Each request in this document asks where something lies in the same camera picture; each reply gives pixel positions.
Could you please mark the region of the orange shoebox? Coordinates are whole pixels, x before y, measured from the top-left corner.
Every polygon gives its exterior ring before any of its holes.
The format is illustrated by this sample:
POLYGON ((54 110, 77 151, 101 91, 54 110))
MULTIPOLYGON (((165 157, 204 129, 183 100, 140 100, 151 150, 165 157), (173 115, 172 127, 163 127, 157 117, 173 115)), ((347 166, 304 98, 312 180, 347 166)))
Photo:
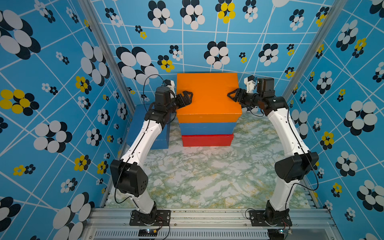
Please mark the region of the orange shoebox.
POLYGON ((193 93, 192 103, 177 110, 179 123, 237 122, 242 115, 242 107, 227 94, 238 88, 236 73, 177 74, 177 93, 193 93))

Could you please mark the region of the blue shoebox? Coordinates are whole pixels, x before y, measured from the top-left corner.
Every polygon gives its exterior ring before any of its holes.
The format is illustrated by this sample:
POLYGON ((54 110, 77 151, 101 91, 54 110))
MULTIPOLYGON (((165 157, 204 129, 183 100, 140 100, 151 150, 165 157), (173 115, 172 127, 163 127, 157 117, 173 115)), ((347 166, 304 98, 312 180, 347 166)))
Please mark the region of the blue shoebox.
POLYGON ((237 123, 182 123, 179 124, 183 136, 192 135, 231 135, 237 123))
MULTIPOLYGON (((126 140, 126 144, 131 146, 138 136, 139 132, 144 123, 144 118, 146 114, 144 105, 137 105, 134 113, 133 120, 131 122, 131 126, 128 130, 128 137, 126 140)), ((167 124, 162 132, 158 135, 156 140, 154 141, 151 149, 152 150, 163 150, 169 148, 169 138, 170 138, 170 124, 167 124)))

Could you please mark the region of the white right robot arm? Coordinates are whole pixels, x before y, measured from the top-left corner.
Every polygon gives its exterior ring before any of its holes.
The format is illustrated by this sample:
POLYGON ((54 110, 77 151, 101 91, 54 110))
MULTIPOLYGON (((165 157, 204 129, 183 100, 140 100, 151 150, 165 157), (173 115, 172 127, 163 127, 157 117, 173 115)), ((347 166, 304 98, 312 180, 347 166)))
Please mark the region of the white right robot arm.
POLYGON ((274 165, 278 176, 272 197, 267 201, 264 220, 269 226, 291 226, 289 205, 294 190, 318 162, 319 156, 306 146, 294 126, 289 106, 283 97, 277 97, 273 78, 254 78, 246 89, 236 89, 227 96, 247 109, 259 108, 275 127, 282 142, 283 160, 274 165))

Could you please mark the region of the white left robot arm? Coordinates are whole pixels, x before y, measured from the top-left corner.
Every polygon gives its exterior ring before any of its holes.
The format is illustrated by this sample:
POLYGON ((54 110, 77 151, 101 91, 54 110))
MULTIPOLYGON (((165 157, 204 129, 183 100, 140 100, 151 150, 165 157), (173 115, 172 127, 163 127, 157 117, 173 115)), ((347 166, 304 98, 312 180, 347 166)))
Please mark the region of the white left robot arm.
POLYGON ((190 105, 192 99, 192 92, 183 91, 176 95, 169 87, 158 87, 155 101, 149 106, 133 144, 120 160, 110 164, 115 190, 133 201, 139 220, 146 225, 154 224, 159 218, 156 202, 147 191, 149 178, 142 166, 156 138, 171 122, 171 114, 190 105))

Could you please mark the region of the red shoebox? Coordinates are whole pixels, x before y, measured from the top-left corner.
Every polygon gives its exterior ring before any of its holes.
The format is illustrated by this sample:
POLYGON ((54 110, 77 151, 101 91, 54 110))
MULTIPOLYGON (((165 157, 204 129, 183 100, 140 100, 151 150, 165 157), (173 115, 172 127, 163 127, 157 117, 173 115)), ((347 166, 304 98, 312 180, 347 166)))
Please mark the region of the red shoebox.
POLYGON ((230 146, 234 135, 183 135, 184 147, 226 147, 230 146))

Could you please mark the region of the left green circuit board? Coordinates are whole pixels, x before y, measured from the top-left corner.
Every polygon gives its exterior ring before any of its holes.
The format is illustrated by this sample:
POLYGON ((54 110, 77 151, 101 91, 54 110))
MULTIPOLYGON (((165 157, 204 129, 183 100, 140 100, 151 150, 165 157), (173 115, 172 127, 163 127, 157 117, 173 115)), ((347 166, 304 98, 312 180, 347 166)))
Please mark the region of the left green circuit board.
POLYGON ((149 239, 155 239, 158 236, 158 230, 157 229, 140 229, 138 233, 139 239, 142 238, 149 238, 149 239))

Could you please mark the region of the green circuit board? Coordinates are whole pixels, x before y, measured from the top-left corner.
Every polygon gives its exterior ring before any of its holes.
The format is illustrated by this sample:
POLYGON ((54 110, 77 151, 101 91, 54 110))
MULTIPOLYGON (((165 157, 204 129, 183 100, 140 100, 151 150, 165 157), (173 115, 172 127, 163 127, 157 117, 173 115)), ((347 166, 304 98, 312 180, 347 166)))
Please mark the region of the green circuit board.
POLYGON ((289 235, 292 234, 292 230, 282 230, 282 229, 269 229, 268 235, 270 240, 286 240, 289 235))
POLYGON ((140 229, 138 233, 139 239, 142 238, 149 238, 149 239, 155 239, 158 236, 158 230, 157 229, 140 229))

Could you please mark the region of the right green circuit board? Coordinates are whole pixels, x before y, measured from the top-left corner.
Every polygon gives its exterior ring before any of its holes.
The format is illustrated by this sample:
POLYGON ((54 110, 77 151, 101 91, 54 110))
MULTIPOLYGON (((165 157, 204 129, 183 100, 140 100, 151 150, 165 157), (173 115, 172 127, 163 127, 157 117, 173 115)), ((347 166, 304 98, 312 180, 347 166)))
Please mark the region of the right green circuit board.
POLYGON ((292 234, 292 230, 282 230, 282 229, 269 229, 268 235, 270 240, 286 240, 289 235, 292 234))

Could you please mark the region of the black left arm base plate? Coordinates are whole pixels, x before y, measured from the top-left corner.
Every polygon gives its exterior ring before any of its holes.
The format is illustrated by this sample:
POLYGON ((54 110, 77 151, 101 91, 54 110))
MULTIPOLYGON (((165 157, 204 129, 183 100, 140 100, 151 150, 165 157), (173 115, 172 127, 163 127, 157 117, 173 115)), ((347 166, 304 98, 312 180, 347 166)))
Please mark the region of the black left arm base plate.
POLYGON ((150 214, 143 214, 137 210, 131 212, 130 226, 169 226, 171 220, 170 210, 156 210, 150 214))

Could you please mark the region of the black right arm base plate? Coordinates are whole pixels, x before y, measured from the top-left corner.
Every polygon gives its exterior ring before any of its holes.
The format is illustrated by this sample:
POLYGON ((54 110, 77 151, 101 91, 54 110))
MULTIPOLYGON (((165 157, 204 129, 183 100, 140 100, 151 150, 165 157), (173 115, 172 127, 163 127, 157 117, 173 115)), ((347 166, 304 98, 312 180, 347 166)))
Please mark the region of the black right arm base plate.
POLYGON ((291 227, 292 221, 289 216, 289 210, 275 211, 274 209, 249 210, 246 213, 247 218, 251 221, 253 227, 291 227))

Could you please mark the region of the right aluminium corner post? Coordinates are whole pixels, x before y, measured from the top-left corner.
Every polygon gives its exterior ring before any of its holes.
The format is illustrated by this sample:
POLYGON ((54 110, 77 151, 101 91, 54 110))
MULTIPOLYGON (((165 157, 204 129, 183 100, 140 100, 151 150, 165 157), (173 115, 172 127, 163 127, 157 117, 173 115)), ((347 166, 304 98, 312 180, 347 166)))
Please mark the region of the right aluminium corner post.
POLYGON ((306 51, 303 59, 300 62, 294 77, 290 80, 289 84, 287 85, 283 93, 283 98, 286 101, 289 100, 289 96, 292 94, 294 87, 299 83, 301 77, 303 76, 309 64, 311 63, 312 58, 315 56, 317 49, 325 40, 326 36, 332 29, 333 25, 335 24, 337 18, 339 17, 341 11, 343 10, 347 2, 348 0, 334 1, 333 5, 330 8, 330 13, 328 14, 322 26, 317 31, 314 39, 309 45, 308 50, 306 51))

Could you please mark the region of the aluminium corner post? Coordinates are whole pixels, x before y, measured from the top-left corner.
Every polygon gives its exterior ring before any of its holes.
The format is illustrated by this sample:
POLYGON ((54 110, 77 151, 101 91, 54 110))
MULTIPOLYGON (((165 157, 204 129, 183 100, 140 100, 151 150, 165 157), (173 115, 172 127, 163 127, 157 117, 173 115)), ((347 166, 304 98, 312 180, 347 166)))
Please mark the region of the aluminium corner post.
POLYGON ((135 109, 136 109, 134 102, 129 95, 129 92, 128 92, 127 86, 125 84, 125 81, 123 79, 123 76, 122 76, 122 74, 118 68, 118 65, 114 59, 113 52, 112 52, 112 50, 108 44, 108 41, 105 37, 104 32, 102 30, 102 24, 100 24, 98 21, 97 13, 95 12, 91 1, 80 0, 79 4, 81 6, 82 11, 85 14, 86 19, 90 23, 91 28, 93 29, 93 34, 95 35, 95 38, 96 38, 96 40, 97 40, 105 58, 106 58, 106 61, 107 61, 108 66, 111 70, 111 73, 113 74, 113 76, 116 80, 117 86, 118 86, 119 90, 121 91, 131 114, 133 114, 135 112, 135 109))
POLYGON ((283 93, 283 98, 286 101, 289 100, 289 96, 292 94, 294 87, 299 83, 301 77, 303 76, 309 64, 311 63, 312 58, 315 56, 317 49, 325 40, 326 36, 332 29, 333 25, 335 24, 337 18, 339 17, 341 11, 343 10, 347 2, 348 0, 334 1, 333 5, 330 8, 330 13, 328 14, 322 26, 317 31, 314 39, 309 45, 308 50, 306 51, 303 59, 300 62, 294 77, 290 80, 289 84, 287 85, 283 93))

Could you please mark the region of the left aluminium corner post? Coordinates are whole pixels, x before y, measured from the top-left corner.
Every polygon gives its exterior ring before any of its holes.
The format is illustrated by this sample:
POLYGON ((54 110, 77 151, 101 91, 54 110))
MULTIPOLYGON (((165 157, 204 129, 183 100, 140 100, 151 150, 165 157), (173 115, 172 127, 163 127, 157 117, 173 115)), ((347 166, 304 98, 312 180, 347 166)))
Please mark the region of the left aluminium corner post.
POLYGON ((116 80, 117 86, 118 86, 119 90, 121 91, 131 114, 133 114, 135 112, 135 109, 136 109, 134 102, 129 95, 129 92, 128 92, 127 86, 125 84, 125 81, 123 79, 123 76, 122 76, 122 74, 118 68, 118 65, 114 59, 113 52, 112 52, 112 50, 108 44, 108 41, 105 37, 104 32, 102 30, 102 24, 100 24, 98 21, 97 13, 95 12, 91 1, 80 0, 79 4, 81 6, 82 11, 85 14, 86 19, 90 23, 91 28, 93 29, 93 34, 95 35, 95 38, 96 38, 96 40, 97 40, 105 58, 106 58, 106 61, 107 61, 108 66, 111 70, 111 73, 113 74, 113 76, 116 80))

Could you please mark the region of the aluminium front rail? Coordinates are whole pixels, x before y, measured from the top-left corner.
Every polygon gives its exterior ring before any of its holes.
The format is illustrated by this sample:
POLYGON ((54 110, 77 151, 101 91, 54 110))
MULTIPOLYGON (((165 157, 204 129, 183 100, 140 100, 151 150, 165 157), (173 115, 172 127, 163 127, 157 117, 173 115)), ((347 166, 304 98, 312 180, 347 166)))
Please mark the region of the aluminium front rail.
POLYGON ((290 211, 292 226, 253 227, 244 209, 172 209, 169 226, 155 239, 139 239, 140 229, 130 226, 130 209, 96 209, 85 227, 83 240, 269 240, 269 229, 292 230, 286 240, 341 240, 342 235, 326 209, 290 211))

